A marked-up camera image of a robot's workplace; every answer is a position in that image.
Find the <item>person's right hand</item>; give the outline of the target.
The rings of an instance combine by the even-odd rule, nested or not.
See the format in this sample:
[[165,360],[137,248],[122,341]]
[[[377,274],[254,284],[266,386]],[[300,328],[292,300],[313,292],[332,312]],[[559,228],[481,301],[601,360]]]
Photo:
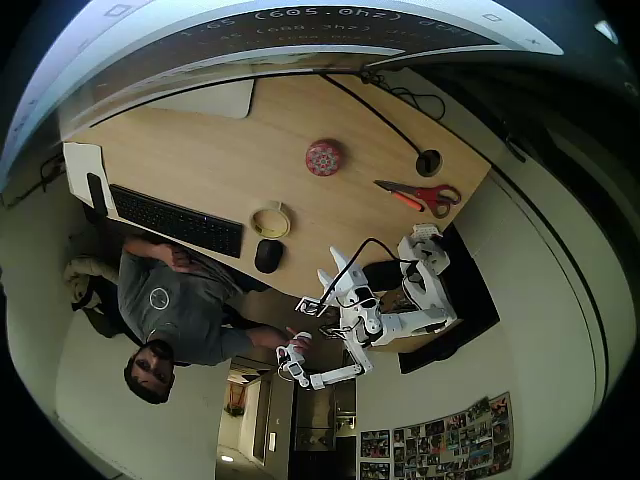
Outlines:
[[286,331],[290,336],[287,345],[292,345],[295,352],[305,354],[311,347],[312,337],[306,332],[299,332],[291,327],[287,327]]

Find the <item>person's left hand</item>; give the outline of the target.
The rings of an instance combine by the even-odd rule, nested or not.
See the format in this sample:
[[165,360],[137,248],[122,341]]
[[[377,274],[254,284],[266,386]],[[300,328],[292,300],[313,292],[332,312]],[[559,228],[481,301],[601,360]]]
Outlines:
[[170,244],[157,245],[156,256],[158,260],[164,262],[175,272],[186,273],[194,267],[189,254],[185,250]]

